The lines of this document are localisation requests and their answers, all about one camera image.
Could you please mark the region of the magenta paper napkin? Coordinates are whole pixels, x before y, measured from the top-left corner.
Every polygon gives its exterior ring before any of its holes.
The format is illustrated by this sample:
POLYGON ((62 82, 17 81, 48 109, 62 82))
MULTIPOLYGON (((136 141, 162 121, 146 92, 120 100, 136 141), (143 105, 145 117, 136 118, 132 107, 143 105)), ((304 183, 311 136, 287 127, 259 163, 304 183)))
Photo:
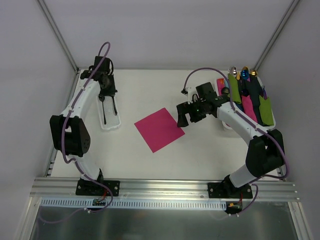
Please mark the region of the magenta paper napkin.
POLYGON ((177 122, 166 108, 146 116, 134 125, 152 153, 185 135, 185 132, 177 127, 177 122))

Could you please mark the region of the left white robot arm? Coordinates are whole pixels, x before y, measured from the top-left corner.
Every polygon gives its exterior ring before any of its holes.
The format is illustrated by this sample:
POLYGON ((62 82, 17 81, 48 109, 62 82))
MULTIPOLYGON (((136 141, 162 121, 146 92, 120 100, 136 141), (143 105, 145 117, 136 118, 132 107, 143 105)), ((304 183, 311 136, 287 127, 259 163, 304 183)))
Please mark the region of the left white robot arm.
POLYGON ((88 182, 87 189, 99 195, 105 188, 104 177, 90 156, 91 136, 85 119, 93 102, 97 102, 99 122, 104 131, 121 125, 113 61, 96 56, 94 64, 80 74, 80 79, 83 83, 70 103, 62 113, 51 116, 49 125, 54 148, 61 152, 66 164, 74 163, 81 180, 88 182))

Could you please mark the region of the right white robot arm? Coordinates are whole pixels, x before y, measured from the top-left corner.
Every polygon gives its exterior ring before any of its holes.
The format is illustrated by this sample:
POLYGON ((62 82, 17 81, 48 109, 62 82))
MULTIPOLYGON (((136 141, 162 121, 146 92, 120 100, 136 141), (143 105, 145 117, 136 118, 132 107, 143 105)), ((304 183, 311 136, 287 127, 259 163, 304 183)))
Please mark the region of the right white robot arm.
POLYGON ((212 115, 229 125, 247 144, 244 165, 225 178, 223 190, 228 197, 235 198, 242 186, 285 165, 283 136, 277 129, 269 130, 253 121, 228 95, 217 95, 210 82, 185 93, 188 100, 176 106, 177 127, 187 127, 212 115))

